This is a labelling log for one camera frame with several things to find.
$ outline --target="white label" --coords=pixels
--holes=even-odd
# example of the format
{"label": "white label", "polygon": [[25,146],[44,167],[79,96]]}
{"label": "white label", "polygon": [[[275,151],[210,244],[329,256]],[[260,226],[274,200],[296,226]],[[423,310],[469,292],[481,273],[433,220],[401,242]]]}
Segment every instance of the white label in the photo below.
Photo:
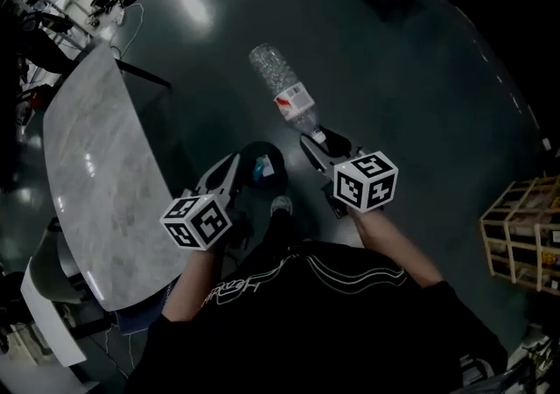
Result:
{"label": "white label", "polygon": [[277,107],[286,120],[291,120],[315,104],[303,83],[299,82],[280,92],[274,99]]}
{"label": "white label", "polygon": [[272,163],[270,162],[270,158],[268,154],[265,154],[261,157],[261,161],[264,164],[264,168],[262,169],[262,176],[266,178],[271,174],[274,174],[274,168],[272,167]]}

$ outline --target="gray table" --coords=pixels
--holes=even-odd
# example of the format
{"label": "gray table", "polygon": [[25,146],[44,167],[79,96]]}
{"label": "gray table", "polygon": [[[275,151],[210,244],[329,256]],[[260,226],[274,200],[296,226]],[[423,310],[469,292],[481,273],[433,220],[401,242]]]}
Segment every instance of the gray table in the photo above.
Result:
{"label": "gray table", "polygon": [[107,45],[65,81],[43,129],[60,225],[103,308],[132,306],[164,288],[190,251],[159,224],[172,197]]}

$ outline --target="black shirt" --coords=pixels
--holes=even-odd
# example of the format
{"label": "black shirt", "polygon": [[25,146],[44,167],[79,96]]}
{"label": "black shirt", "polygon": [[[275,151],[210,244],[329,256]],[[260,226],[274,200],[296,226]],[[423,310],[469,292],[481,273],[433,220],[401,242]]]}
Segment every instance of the black shirt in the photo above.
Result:
{"label": "black shirt", "polygon": [[303,243],[243,264],[192,321],[160,317],[127,391],[447,393],[506,363],[445,282],[422,289],[381,254]]}

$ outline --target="plastic bottle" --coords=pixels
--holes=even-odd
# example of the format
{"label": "plastic bottle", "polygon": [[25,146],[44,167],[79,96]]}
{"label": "plastic bottle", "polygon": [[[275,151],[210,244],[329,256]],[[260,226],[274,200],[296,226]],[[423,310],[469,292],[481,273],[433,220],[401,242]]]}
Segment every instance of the plastic bottle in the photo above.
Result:
{"label": "plastic bottle", "polygon": [[269,44],[261,44],[248,57],[273,94],[283,118],[318,144],[325,142],[315,101],[282,54]]}

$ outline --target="person's right arm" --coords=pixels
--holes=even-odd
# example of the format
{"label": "person's right arm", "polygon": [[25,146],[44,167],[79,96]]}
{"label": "person's right arm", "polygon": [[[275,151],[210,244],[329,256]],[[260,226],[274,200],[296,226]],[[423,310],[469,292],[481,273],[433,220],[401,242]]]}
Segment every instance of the person's right arm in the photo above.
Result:
{"label": "person's right arm", "polygon": [[348,209],[360,233],[364,247],[389,257],[402,266],[423,288],[444,280],[436,265],[382,213],[372,210],[361,214]]}

